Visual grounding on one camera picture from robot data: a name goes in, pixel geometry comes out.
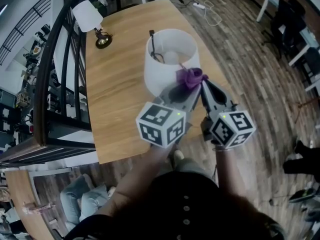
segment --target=black metal railing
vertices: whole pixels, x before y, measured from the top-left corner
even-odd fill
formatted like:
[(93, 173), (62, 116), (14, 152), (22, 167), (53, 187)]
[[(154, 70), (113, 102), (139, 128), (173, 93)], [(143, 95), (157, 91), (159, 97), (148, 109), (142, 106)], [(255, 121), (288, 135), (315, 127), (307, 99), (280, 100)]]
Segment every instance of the black metal railing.
[[(81, 0), (65, 0), (64, 6), (56, 18), (45, 44), (41, 63), (37, 74), (33, 109), (33, 136), (17, 146), (10, 148), (0, 156), (0, 167), (20, 167), (32, 164), (41, 164), (63, 158), (73, 157), (95, 151), (93, 143), (62, 140), (51, 137), (53, 125), (59, 125), (76, 131), (91, 131), (89, 111), (87, 116), (82, 115), (80, 108), (80, 94), (87, 97), (85, 62), (86, 35), (79, 27), (71, 13), (72, 7)], [(59, 103), (60, 112), (48, 110), (48, 88), (50, 75), (53, 70), (52, 61), (55, 48), (62, 28), (68, 32), (61, 74), (61, 88)], [(74, 91), (67, 88), (67, 70), (69, 50), (74, 58)], [(67, 116), (66, 95), (74, 95), (75, 118)]]
[(8, 37), (0, 47), (0, 66), (4, 63), (8, 54), (26, 33), (26, 31), (41, 18), (51, 7), (51, 0), (39, 0), (15, 25)]

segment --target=white lampshade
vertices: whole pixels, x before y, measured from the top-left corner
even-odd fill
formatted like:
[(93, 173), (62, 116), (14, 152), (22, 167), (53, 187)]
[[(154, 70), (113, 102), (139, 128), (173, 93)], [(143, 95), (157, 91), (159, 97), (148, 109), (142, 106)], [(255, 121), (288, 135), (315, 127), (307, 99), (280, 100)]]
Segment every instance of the white lampshade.
[(177, 81), (176, 71), (181, 70), (180, 63), (186, 68), (201, 68), (197, 43), (188, 33), (179, 29), (164, 29), (153, 35), (154, 51), (161, 54), (165, 63), (151, 56), (152, 38), (146, 43), (144, 61), (144, 82), (155, 96)]
[(82, 32), (97, 28), (104, 19), (89, 0), (79, 3), (72, 11)]

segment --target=power strip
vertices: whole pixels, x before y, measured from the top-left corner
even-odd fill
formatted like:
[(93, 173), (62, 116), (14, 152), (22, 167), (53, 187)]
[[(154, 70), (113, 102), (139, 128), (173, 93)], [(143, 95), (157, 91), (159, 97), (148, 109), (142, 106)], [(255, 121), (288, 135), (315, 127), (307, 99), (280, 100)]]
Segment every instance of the power strip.
[(198, 2), (194, 2), (193, 6), (194, 7), (198, 7), (200, 9), (202, 9), (202, 10), (206, 9), (206, 7), (204, 5), (202, 5), (202, 4), (198, 3)]

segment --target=white cube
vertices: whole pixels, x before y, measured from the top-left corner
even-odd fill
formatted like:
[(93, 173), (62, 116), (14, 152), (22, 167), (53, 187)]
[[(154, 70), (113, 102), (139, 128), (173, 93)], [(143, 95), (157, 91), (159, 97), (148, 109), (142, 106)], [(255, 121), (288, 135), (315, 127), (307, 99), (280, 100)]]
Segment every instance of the white cube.
[(141, 139), (166, 148), (186, 131), (186, 113), (147, 102), (135, 119)]
[(256, 127), (248, 111), (221, 112), (210, 131), (226, 149), (244, 144)]

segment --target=white cable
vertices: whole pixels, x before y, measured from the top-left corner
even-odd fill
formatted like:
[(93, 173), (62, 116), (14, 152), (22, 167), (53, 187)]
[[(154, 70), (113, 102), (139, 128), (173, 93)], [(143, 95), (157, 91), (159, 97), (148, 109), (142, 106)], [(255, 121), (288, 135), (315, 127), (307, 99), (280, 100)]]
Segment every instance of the white cable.
[[(209, 0), (206, 0), (204, 1), (204, 6), (208, 6), (208, 7), (205, 7), (204, 8), (204, 19), (206, 21), (206, 23), (210, 26), (210, 27), (215, 27), (215, 26), (218, 26), (221, 22), (222, 22), (222, 18), (219, 16), (218, 13), (216, 13), (214, 10), (213, 10), (213, 7), (215, 7), (215, 5), (210, 2)], [(210, 10), (211, 12), (213, 12), (218, 18), (219, 20), (217, 21), (216, 24), (210, 24), (208, 19), (207, 19), (207, 10)]]

